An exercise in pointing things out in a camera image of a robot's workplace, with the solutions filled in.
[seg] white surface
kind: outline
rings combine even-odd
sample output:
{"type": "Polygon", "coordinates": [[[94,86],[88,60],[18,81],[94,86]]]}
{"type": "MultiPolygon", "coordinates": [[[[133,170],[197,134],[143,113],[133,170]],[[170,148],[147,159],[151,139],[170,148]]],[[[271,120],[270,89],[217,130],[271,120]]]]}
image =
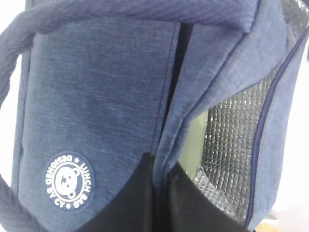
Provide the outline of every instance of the white surface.
{"type": "MultiPolygon", "coordinates": [[[[0,0],[0,32],[2,32],[23,11],[23,0],[0,0]]],[[[20,76],[20,59],[12,75],[11,90],[0,110],[0,174],[11,183],[12,157],[16,122],[16,109],[20,76]]]]}
{"type": "MultiPolygon", "coordinates": [[[[0,32],[24,9],[23,0],[0,1],[0,32]]],[[[280,189],[272,215],[278,218],[271,221],[282,232],[307,232],[309,228],[309,65],[306,62],[307,50],[299,72],[296,91],[291,109],[285,157],[280,189]]],[[[16,121],[17,96],[20,76],[17,66],[11,79],[11,90],[0,111],[0,174],[11,182],[11,168],[16,121]]]]}

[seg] navy blue fabric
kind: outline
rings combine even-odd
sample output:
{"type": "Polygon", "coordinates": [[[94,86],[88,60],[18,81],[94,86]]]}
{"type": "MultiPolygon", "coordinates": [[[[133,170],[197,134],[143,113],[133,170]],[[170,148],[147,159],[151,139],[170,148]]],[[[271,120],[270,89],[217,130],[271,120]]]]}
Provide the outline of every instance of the navy blue fabric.
{"type": "Polygon", "coordinates": [[[33,47],[15,182],[22,203],[51,231],[74,230],[110,202],[147,151],[156,154],[160,189],[192,118],[265,77],[283,56],[280,1],[262,0],[253,23],[256,4],[54,0],[20,14],[0,35],[0,103],[18,54],[33,47]],[[158,145],[179,26],[169,21],[198,25],[158,145]],[[48,158],[64,148],[88,156],[101,181],[93,204],[73,216],[50,209],[38,184],[48,158]]]}
{"type": "Polygon", "coordinates": [[[179,26],[104,17],[35,36],[18,197],[49,231],[85,224],[119,193],[142,154],[155,153],[179,26]],[[54,207],[41,184],[61,151],[82,155],[95,174],[92,201],[74,214],[54,207]]]}
{"type": "Polygon", "coordinates": [[[280,67],[260,115],[253,145],[251,207],[246,220],[246,226],[250,230],[259,224],[276,200],[287,123],[308,32],[309,28],[280,67]]]}
{"type": "Polygon", "coordinates": [[[266,77],[285,49],[286,26],[279,0],[261,1],[248,35],[195,26],[154,163],[157,187],[177,162],[190,121],[266,77]]]}

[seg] circular logo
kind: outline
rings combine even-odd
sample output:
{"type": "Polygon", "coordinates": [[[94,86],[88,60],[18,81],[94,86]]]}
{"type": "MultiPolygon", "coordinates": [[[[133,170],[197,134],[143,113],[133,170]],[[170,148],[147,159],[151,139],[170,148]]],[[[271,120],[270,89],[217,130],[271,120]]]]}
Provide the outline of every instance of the circular logo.
{"type": "Polygon", "coordinates": [[[57,208],[76,211],[90,198],[94,187],[93,171],[80,155],[63,152],[49,162],[45,186],[50,200],[57,208]]]}

